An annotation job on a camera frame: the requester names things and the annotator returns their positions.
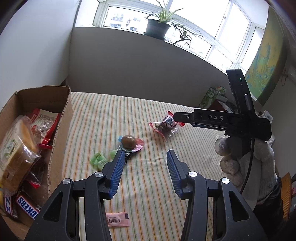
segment brown chocolate ball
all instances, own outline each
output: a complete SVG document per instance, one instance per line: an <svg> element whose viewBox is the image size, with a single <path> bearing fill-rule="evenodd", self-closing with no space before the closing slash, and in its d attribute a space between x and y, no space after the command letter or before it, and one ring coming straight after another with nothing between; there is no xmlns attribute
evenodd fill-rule
<svg viewBox="0 0 296 241"><path fill-rule="evenodd" d="M132 150L136 147L136 139L133 136L123 136L121 139L121 144L124 149Z"/></svg>

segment spider plant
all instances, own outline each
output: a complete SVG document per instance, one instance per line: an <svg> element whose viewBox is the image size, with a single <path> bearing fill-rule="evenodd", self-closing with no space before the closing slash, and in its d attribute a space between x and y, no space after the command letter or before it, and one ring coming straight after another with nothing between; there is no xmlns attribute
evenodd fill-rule
<svg viewBox="0 0 296 241"><path fill-rule="evenodd" d="M186 44L189 47L189 50L191 51L190 44L188 43L188 41L191 42L192 36L200 36L205 39L205 37L201 35L200 31L199 31L199 34L195 34L191 31L189 31L188 29L186 29L181 24L171 22L170 25L172 25L175 28L175 30L178 30L180 32L180 40L177 40L176 42L174 42L173 46L181 41L184 41L184 42L186 42Z"/></svg>
<svg viewBox="0 0 296 241"><path fill-rule="evenodd" d="M175 28L175 30L178 30L180 32L180 40L177 40L176 42L173 43L173 46L175 44L177 44L178 42L181 42L181 41L185 41L186 44L188 45L189 47L189 50L190 49L190 45L188 43L188 41L190 42L192 40L192 36L200 36L200 37L203 37L201 35L201 33L199 32L199 34L194 34L193 32L189 31L188 29L186 29L182 24L179 24L179 23L173 23L172 20L177 20L177 18L174 18L173 15L179 11L179 10L182 10L183 8L181 9L177 9L173 12L170 12L167 7L165 6L165 2L163 0L163 4L165 7L163 7L161 5L161 3L159 1L157 1L161 10L159 11L159 13L151 13L149 14L147 18L151 17L151 16L155 16L159 19L159 23L166 23L168 25L171 25Z"/></svg>
<svg viewBox="0 0 296 241"><path fill-rule="evenodd" d="M177 10L175 10L175 11L173 11L173 12L170 12L170 11L167 9L167 7L165 6L165 2L164 2L164 0L163 0L163 5L164 5L165 7L163 7L159 1L157 1L157 2L158 2L158 4L159 4L159 6L161 7L161 10L159 11L159 13L151 13L151 14L149 14L149 15L146 17L146 19L149 18L149 17L151 17L151 16L156 16L156 17L159 19L159 23L168 23L168 22L170 22L171 20L174 19L174 18L172 17L172 15L174 15L177 11L183 9L183 8L181 8L181 9L177 9Z"/></svg>

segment window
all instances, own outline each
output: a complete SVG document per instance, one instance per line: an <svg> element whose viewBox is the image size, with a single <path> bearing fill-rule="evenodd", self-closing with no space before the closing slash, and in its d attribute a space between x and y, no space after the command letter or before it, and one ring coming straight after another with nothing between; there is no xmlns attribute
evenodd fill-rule
<svg viewBox="0 0 296 241"><path fill-rule="evenodd" d="M229 0L174 0L170 11L196 24L207 33L216 36L225 15Z"/></svg>
<svg viewBox="0 0 296 241"><path fill-rule="evenodd" d="M122 21L127 23L125 25L117 24L114 16L120 16ZM137 31L140 33L145 32L148 21L145 19L148 16L146 13L124 9L119 7L109 7L106 19L104 21L104 27L115 27L121 29L128 29L132 31Z"/></svg>
<svg viewBox="0 0 296 241"><path fill-rule="evenodd" d="M111 23L111 24L110 24L110 27L113 27L113 28L120 28L120 27L121 27L121 24L114 24L114 23Z"/></svg>
<svg viewBox="0 0 296 241"><path fill-rule="evenodd" d="M230 69L232 65L232 62L217 49L212 51L208 61L221 70Z"/></svg>
<svg viewBox="0 0 296 241"><path fill-rule="evenodd" d="M246 35L249 21L241 10L233 4L219 42L234 56Z"/></svg>
<svg viewBox="0 0 296 241"><path fill-rule="evenodd" d="M250 45L248 47L248 50L246 51L246 54L242 60L241 66L248 70L253 62L253 59L255 58L258 48L261 44L261 40L264 34L264 30L256 27L254 34L252 36L252 40L250 42Z"/></svg>
<svg viewBox="0 0 296 241"><path fill-rule="evenodd" d="M198 36L190 36L190 37L192 38L192 41L190 43L190 48L185 42L178 42L177 45L187 50L190 50L191 52L205 59L207 56L207 53L211 48L211 45ZM170 27L169 30L167 31L167 34L165 35L165 39L168 42L174 43L180 40L180 32L178 30L175 30L173 27Z"/></svg>
<svg viewBox="0 0 296 241"><path fill-rule="evenodd" d="M116 17L111 18L111 20L123 22L123 17L116 16Z"/></svg>
<svg viewBox="0 0 296 241"><path fill-rule="evenodd" d="M141 1L158 5L156 0L141 0Z"/></svg>
<svg viewBox="0 0 296 241"><path fill-rule="evenodd" d="M98 0L83 0L79 7L75 27L94 27L93 21L98 5Z"/></svg>
<svg viewBox="0 0 296 241"><path fill-rule="evenodd" d="M226 69L237 68L245 73L257 53L264 29L249 19L240 2L165 0L170 11L183 8L176 12L174 22L194 33L190 47L185 42L176 43L176 47L190 51L225 73ZM96 6L95 27L115 27L138 33L145 32L148 23L146 17L160 10L156 0L103 0ZM262 9L262 12L267 13L268 9ZM165 40L173 44L180 40L180 33L170 27Z"/></svg>

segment windowsill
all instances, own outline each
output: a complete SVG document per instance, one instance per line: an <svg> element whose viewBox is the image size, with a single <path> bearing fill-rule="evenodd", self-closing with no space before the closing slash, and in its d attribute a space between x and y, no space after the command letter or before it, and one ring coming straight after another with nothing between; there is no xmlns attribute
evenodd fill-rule
<svg viewBox="0 0 296 241"><path fill-rule="evenodd" d="M87 27L95 27L95 26L94 26L94 25L91 25L91 26L81 26L81 27L75 27L75 28L87 28ZM122 29L122 28L116 28L116 27L103 27L103 28L116 29L116 30L120 30L120 31L126 31L126 32L131 32L131 33L136 33L136 34L144 35L143 33L140 33L140 32L137 32L137 31L133 31L133 30L129 30L129 29ZM172 42L169 42L169 41L166 41L166 40L164 40L164 42L173 45ZM199 58L201 58L201 59L204 60L204 61L206 61L206 60L205 60L204 58L202 58L201 56L197 55L197 54L194 53L194 52L191 52L190 50L188 50L188 49L186 49L186 48L183 48L183 47L180 46L180 45L175 45L175 46L178 47L178 48L180 48L180 49L183 49L183 50L185 50L185 51L187 51L187 52L189 52L189 53L191 53L191 54L193 54L193 55L195 55L195 56L197 56L197 57L199 57ZM222 70L222 69L218 68L217 66L213 65L212 63L210 63L210 62L208 62L208 61L206 61L206 62L209 63L209 64L211 64L211 65L214 66L215 68L219 69L219 70L220 70L222 73L224 73L225 75L227 75L225 70Z"/></svg>

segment blue gripper pad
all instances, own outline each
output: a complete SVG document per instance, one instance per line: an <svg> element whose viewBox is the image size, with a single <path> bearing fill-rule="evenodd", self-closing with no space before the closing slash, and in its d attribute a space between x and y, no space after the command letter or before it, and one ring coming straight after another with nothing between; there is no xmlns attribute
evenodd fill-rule
<svg viewBox="0 0 296 241"><path fill-rule="evenodd" d="M107 162L102 170L105 174L105 182L103 187L100 187L100 192L104 199L111 200L117 193L121 174L124 167L125 154L124 151L117 151L113 161Z"/></svg>
<svg viewBox="0 0 296 241"><path fill-rule="evenodd" d="M175 193L180 199L188 199L192 191L186 180L186 174L190 171L188 165L179 161L174 150L167 152L167 165Z"/></svg>

